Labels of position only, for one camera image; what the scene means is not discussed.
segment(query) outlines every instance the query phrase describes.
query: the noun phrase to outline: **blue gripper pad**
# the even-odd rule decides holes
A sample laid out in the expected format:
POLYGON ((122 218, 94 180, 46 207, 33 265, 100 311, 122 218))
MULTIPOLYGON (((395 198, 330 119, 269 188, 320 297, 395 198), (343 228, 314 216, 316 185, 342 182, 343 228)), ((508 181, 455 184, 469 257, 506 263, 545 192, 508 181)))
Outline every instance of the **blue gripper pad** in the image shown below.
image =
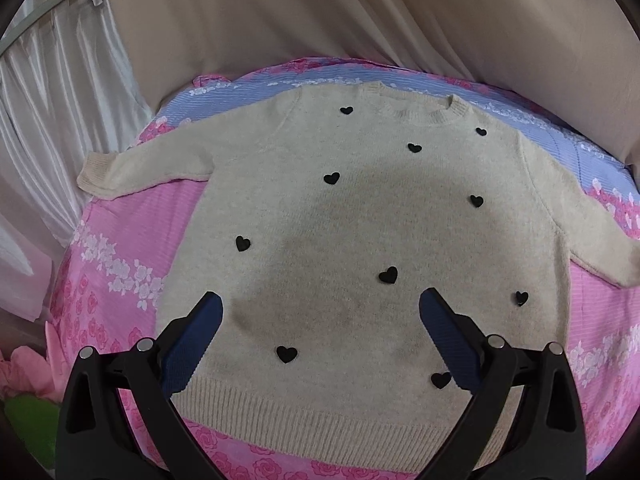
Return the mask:
POLYGON ((460 332, 454 316, 458 315, 448 307, 434 288, 428 288, 420 295, 422 324, 429 332, 456 384, 463 390, 475 394, 482 382, 480 356, 460 332))
POLYGON ((177 332, 177 339, 161 362, 161 386, 167 399, 187 387, 221 323, 222 300, 217 294, 207 292, 188 316, 174 319, 158 336, 160 341, 167 333, 171 339, 177 332))

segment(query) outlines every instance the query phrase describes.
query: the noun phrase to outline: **ribbed hem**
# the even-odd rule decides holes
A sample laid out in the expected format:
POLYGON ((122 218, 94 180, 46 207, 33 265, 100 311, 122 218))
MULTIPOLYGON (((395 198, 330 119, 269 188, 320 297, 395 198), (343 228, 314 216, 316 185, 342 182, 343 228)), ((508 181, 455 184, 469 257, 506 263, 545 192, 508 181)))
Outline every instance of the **ribbed hem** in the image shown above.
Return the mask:
POLYGON ((117 156, 117 153, 89 152, 76 180, 78 187, 92 195, 103 194, 107 173, 117 156))
MULTIPOLYGON (((420 472, 449 433, 428 425, 384 424, 284 406, 201 376, 193 376, 172 401, 182 416, 233 438, 348 467, 420 472)), ((506 434, 496 429, 479 465, 498 455, 506 434)))
POLYGON ((471 105, 455 94, 439 98, 417 92, 407 92, 384 85, 380 81, 364 83, 358 86, 358 92, 365 97, 364 101, 372 105, 377 113, 391 116, 398 120, 407 121, 418 126, 435 126, 451 124, 464 117, 471 109, 471 105), (426 107, 440 106, 440 109, 432 112, 407 108, 394 103, 415 103, 426 107))

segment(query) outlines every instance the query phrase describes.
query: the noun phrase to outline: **knit sweater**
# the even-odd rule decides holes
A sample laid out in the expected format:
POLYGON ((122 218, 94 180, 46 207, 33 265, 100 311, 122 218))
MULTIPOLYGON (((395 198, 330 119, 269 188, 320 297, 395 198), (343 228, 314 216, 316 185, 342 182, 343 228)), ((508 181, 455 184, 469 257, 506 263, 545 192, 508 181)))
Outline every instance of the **knit sweater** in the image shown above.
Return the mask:
POLYGON ((156 328, 208 290, 225 311, 174 404, 322 462, 419 471, 462 414, 470 394, 430 381, 446 367, 418 316, 429 286, 484 333, 542 349, 566 341, 570 259, 640 285, 640 242, 547 152, 455 95, 303 86, 90 153, 78 185, 111 200, 179 178, 209 183, 156 328))

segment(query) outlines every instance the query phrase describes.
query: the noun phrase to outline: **bed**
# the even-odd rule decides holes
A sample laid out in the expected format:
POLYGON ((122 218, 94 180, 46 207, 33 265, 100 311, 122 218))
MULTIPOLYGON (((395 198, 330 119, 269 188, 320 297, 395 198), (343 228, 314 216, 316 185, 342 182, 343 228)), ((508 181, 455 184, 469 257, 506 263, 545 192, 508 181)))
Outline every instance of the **bed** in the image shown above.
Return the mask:
MULTIPOLYGON (((513 92, 364 60, 299 59, 233 82, 219 75, 199 76, 161 108, 136 142, 296 86, 377 80, 433 96, 458 94, 519 129, 569 168, 584 192, 598 200, 628 236, 640 238, 640 194, 628 168, 551 113, 513 92)), ((164 280, 205 185, 174 181, 112 202, 93 199, 88 203, 66 250, 50 306, 70 364, 82 346, 117 352, 130 348, 142 336, 155 335, 155 312, 164 280)), ((610 453, 640 405, 640 290, 616 289, 575 264, 571 280, 566 350, 586 425, 590 471, 610 453)), ((130 393, 121 394, 143 450, 161 463, 130 393)), ((190 421, 187 425, 232 480, 325 476, 401 480, 413 476, 286 456, 213 428, 190 421)))

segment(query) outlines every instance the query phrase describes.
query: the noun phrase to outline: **sweater sleeve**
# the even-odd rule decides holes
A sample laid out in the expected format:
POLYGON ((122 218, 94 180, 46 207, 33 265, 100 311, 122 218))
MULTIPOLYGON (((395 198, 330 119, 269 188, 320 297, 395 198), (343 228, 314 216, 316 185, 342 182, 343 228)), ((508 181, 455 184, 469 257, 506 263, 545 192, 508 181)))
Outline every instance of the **sweater sleeve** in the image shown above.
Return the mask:
POLYGON ((576 177, 529 139, 520 135, 530 180, 551 218, 568 240, 571 258, 617 286, 640 285, 640 241, 628 237, 576 177))
POLYGON ((214 169, 216 134, 233 130, 225 147, 238 153, 250 150, 257 134, 268 135, 282 126, 299 95, 300 89, 282 92, 182 126, 122 153, 91 152, 78 176, 78 186, 98 198, 112 200, 171 180, 208 180, 214 169))

